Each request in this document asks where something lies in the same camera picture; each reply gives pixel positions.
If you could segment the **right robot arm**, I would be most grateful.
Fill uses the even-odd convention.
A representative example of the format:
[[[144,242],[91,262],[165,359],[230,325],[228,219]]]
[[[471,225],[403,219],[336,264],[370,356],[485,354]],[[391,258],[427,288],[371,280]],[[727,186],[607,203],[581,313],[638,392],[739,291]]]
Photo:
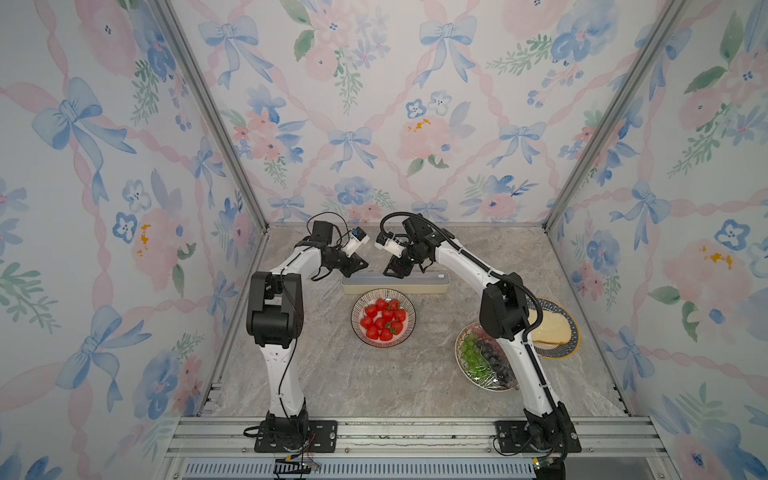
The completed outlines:
[[[415,267],[425,271],[439,264],[474,288],[480,297],[480,324],[497,341],[517,378],[532,443],[539,451],[559,453],[564,461],[575,431],[533,346],[532,333],[543,322],[543,308],[522,278],[488,265],[421,214],[384,216],[375,246],[391,254],[386,276],[403,279]]]

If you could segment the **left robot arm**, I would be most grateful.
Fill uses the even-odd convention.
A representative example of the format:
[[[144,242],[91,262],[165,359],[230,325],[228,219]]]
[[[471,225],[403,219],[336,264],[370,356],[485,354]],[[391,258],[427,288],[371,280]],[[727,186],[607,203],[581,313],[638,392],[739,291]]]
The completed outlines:
[[[334,241],[336,230],[331,222],[314,221],[283,262],[251,276],[245,326],[266,362],[270,391],[265,419],[244,430],[258,453],[295,455],[310,445],[313,423],[294,362],[305,320],[303,284],[322,270],[349,278],[368,267],[357,254],[367,233],[356,227]]]

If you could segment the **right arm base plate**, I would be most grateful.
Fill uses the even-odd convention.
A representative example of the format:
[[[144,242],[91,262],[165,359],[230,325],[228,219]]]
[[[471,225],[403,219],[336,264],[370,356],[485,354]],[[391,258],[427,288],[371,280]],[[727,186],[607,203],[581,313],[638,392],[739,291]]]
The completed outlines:
[[[497,420],[493,426],[495,448],[503,454],[560,453],[564,447],[569,454],[582,452],[580,438],[570,420],[564,430],[559,424],[546,427],[526,420]]]

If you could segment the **cream plastic wrap dispenser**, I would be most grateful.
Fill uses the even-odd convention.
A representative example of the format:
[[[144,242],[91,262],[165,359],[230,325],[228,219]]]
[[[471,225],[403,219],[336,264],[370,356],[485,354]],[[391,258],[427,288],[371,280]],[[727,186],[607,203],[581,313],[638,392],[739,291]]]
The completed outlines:
[[[451,280],[447,272],[414,273],[403,279],[385,276],[374,271],[358,272],[343,278],[342,290],[348,295],[364,294],[378,289],[396,290],[406,295],[445,294]]]

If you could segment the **glass bowl of strawberries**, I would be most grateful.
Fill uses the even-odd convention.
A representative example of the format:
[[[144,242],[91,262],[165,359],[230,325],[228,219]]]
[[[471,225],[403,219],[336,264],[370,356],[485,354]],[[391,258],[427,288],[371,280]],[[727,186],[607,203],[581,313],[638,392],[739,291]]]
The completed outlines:
[[[416,325],[416,311],[411,300],[393,289],[375,289],[360,296],[352,307],[353,333],[375,348],[402,344]]]

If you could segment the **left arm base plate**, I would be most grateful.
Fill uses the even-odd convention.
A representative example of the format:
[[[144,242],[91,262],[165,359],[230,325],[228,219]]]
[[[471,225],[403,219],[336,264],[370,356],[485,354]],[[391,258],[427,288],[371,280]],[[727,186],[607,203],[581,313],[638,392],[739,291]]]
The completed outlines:
[[[263,420],[255,433],[256,453],[334,453],[338,439],[335,420]]]

